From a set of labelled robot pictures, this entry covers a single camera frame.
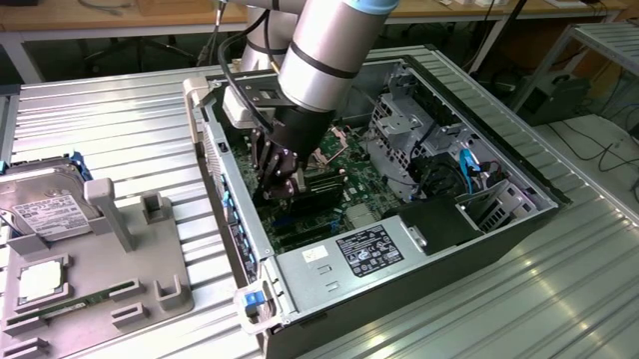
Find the power supply label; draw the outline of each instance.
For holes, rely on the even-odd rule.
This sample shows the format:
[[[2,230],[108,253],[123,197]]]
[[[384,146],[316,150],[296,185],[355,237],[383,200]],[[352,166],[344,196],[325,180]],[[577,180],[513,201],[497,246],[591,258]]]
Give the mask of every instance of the power supply label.
[[[403,255],[381,224],[337,239],[336,242],[352,274],[357,277],[364,277],[403,260]]]

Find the warning label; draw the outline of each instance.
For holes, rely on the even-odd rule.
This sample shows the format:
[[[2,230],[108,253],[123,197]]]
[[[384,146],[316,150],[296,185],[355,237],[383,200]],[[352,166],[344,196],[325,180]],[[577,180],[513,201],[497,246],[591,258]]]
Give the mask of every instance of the warning label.
[[[403,260],[401,253],[380,224],[352,236],[337,239],[337,246],[352,273],[363,277]]]
[[[89,224],[70,195],[20,204],[13,206],[13,210],[40,236],[50,236]]]

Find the gray plastic bracket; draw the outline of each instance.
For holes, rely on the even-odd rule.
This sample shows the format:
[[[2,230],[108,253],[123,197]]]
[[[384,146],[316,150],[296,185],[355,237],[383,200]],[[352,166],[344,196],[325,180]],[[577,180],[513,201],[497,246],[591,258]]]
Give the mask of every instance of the gray plastic bracket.
[[[89,219],[89,227],[96,236],[101,236],[103,234],[111,233],[113,231],[109,221],[107,221],[105,217]]]
[[[36,359],[46,356],[46,346],[49,343],[40,338],[30,338],[6,348],[4,348],[4,359]]]
[[[17,324],[8,325],[4,328],[4,333],[9,334],[12,337],[16,335],[20,335],[25,333],[26,331],[32,331],[33,329],[41,328],[46,326],[46,321],[36,316],[34,318],[30,318],[25,320],[24,322],[18,322]]]
[[[44,307],[45,305],[49,305],[54,303],[56,301],[68,299],[72,296],[73,296],[73,287],[68,283],[64,283],[61,285],[61,292],[52,294],[41,299],[37,299],[36,301],[24,303],[22,305],[16,305],[14,311],[16,313],[24,313],[25,311]]]
[[[164,200],[157,192],[143,194],[140,196],[140,203],[147,224],[171,219],[171,209],[165,206]]]
[[[113,288],[115,286],[120,286],[121,284],[129,283],[129,282],[133,282],[132,286],[128,286],[127,288],[120,289],[116,292],[109,293],[109,298],[113,301],[121,301],[121,300],[124,300],[127,298],[131,298],[135,295],[139,295],[139,294],[141,294],[147,291],[145,287],[141,285],[140,280],[137,278],[133,278],[132,280],[127,280],[124,282],[113,284],[111,286],[111,288]]]
[[[147,319],[148,316],[147,308],[137,302],[111,312],[111,324],[120,329],[125,325]]]
[[[161,288],[160,282],[157,282],[157,280],[153,281],[156,300],[160,303],[163,311],[171,310],[183,305],[191,296],[188,287],[180,283],[180,277],[177,277],[177,274],[172,276],[172,284],[171,287]]]
[[[89,204],[100,208],[101,214],[109,222],[111,230],[124,248],[124,252],[132,252],[135,249],[133,236],[131,236],[121,213],[113,202],[115,190],[111,179],[100,178],[84,182],[84,199]]]
[[[20,257],[49,249],[46,242],[36,233],[9,239],[6,244]]]

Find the computer chassis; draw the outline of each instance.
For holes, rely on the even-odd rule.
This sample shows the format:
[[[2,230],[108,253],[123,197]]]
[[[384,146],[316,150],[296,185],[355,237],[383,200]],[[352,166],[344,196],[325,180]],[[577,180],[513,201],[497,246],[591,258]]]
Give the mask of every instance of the computer chassis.
[[[241,84],[276,82],[272,71],[243,75]],[[411,56],[377,58],[355,78],[333,128],[360,129],[359,158],[400,204],[384,213],[371,210],[375,220],[360,227],[340,217],[348,227],[339,233],[276,250],[240,170],[244,159],[228,140],[237,130],[221,106],[227,80],[209,76],[205,84],[195,106],[203,117],[201,140],[193,132],[199,166],[239,287],[241,326],[259,334],[268,358],[311,351],[488,266],[569,202],[423,65]],[[415,154],[427,161],[421,169]],[[460,171],[423,179],[433,163]],[[451,179],[459,174],[465,184]],[[344,204],[339,211],[352,207]]]

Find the hard drive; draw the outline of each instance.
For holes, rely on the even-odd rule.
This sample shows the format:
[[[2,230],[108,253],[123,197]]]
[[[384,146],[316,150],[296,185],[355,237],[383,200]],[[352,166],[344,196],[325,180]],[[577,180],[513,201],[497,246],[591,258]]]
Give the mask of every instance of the hard drive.
[[[13,165],[0,176],[0,214],[20,235],[45,241],[88,233],[89,220],[101,216],[84,199],[89,180],[81,156]]]

